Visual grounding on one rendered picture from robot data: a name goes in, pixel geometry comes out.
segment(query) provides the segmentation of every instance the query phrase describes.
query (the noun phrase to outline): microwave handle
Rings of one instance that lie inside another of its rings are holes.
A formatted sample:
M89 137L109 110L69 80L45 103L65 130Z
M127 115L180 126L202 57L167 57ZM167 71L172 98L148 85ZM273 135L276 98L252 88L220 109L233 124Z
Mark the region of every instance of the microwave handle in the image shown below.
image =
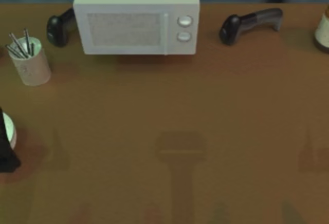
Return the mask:
M163 26L162 26L162 35L163 35L163 53L164 55L168 54L168 29L169 29L169 14L165 13L163 15Z

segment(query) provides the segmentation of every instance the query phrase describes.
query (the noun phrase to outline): microwave knob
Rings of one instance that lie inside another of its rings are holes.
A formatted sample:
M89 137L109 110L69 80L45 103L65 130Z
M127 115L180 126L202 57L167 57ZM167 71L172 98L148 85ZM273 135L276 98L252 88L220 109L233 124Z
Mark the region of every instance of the microwave knob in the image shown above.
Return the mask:
M178 18L178 24L182 27L189 27L193 23L193 19L190 16L182 16Z
M191 38L192 38L192 35L191 35L191 33L188 33L188 32L181 32L181 33L178 33L178 35L177 35L177 39L183 43L190 41Z

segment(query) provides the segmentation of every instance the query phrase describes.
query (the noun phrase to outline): wooden table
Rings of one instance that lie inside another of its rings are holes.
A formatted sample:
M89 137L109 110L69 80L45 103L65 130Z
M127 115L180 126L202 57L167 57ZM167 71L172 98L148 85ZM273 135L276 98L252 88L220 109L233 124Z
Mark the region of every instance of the wooden table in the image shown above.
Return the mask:
M312 44L325 5L279 5L279 33L232 47L217 37L227 16L274 6L202 5L197 55L117 57L84 55L78 33L47 42L69 5L0 5L0 45L27 27L53 71L27 87L0 58L23 163L0 175L0 223L327 223L329 56Z

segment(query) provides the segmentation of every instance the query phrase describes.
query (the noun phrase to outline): black hair dryer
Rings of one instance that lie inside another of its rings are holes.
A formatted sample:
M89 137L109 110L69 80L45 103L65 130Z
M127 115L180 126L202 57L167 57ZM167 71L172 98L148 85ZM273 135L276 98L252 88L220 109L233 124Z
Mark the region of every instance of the black hair dryer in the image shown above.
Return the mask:
M64 47L68 43L66 25L75 19L73 8L68 9L60 16L51 16L47 23L48 41L56 47Z
M282 23L283 12L280 8L270 8L262 11L238 16L229 16L223 23L219 36L226 45L233 45L239 38L241 32L265 23L273 24L273 28L279 31Z

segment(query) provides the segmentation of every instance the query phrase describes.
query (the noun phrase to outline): microwave window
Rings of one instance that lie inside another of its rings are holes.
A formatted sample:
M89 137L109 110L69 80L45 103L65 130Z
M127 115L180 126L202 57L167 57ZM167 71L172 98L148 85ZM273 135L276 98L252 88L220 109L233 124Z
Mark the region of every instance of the microwave window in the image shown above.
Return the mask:
M88 14L94 46L159 46L160 14Z

